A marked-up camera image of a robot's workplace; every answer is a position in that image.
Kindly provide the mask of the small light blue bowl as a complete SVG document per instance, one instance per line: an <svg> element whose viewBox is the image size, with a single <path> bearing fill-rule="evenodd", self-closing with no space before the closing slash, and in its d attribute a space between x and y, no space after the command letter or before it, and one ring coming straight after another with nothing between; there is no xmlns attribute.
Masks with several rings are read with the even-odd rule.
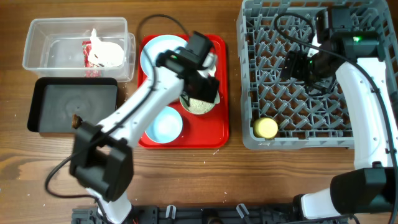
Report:
<svg viewBox="0 0 398 224"><path fill-rule="evenodd" d="M183 120L177 110L166 106L145 131L147 137L156 143L166 144L176 140L183 128Z"/></svg>

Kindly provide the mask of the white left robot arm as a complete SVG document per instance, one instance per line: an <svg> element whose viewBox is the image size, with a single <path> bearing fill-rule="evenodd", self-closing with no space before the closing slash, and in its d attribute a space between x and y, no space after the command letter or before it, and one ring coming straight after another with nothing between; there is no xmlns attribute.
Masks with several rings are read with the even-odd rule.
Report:
<svg viewBox="0 0 398 224"><path fill-rule="evenodd" d="M217 56L194 62L184 49L158 54L153 74L113 114L77 129L70 174L96 200L99 218L123 223L132 211L126 189L134 175L132 149L158 114L180 95L207 102L218 99Z"/></svg>

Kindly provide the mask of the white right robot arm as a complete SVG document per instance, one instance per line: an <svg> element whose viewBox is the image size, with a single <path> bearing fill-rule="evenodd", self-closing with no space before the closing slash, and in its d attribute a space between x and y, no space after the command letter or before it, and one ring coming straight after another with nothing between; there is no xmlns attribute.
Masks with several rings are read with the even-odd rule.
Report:
<svg viewBox="0 0 398 224"><path fill-rule="evenodd" d="M354 170L337 175L327 189L301 195L307 220L357 213L397 215L397 126L386 85L385 53L373 31L322 34L313 55L291 50L284 78L319 89L321 80L341 87L354 137Z"/></svg>

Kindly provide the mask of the green bowl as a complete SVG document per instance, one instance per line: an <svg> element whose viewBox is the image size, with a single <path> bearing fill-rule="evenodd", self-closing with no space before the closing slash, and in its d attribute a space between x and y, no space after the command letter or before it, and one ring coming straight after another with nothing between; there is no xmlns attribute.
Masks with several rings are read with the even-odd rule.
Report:
<svg viewBox="0 0 398 224"><path fill-rule="evenodd" d="M188 98L188 96L180 96L180 103L183 108L191 114L202 115L210 112L216 104L220 103L220 95L217 93L213 103L197 100L194 98Z"/></svg>

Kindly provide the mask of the rice grains heap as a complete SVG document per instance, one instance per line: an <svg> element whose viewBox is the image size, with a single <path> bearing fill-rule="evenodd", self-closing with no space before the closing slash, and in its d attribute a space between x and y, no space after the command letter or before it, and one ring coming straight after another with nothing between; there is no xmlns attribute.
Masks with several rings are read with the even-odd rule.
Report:
<svg viewBox="0 0 398 224"><path fill-rule="evenodd" d="M190 113L201 115L211 111L215 104L201 100L190 98L189 100L181 99L182 106Z"/></svg>

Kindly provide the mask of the yellow plastic cup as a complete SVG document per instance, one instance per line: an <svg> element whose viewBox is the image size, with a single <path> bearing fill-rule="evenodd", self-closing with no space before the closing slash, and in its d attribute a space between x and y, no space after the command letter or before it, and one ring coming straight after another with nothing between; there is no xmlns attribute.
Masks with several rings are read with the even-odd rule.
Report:
<svg viewBox="0 0 398 224"><path fill-rule="evenodd" d="M254 135L259 138L272 139L278 130L278 124L271 118L259 118L253 124Z"/></svg>

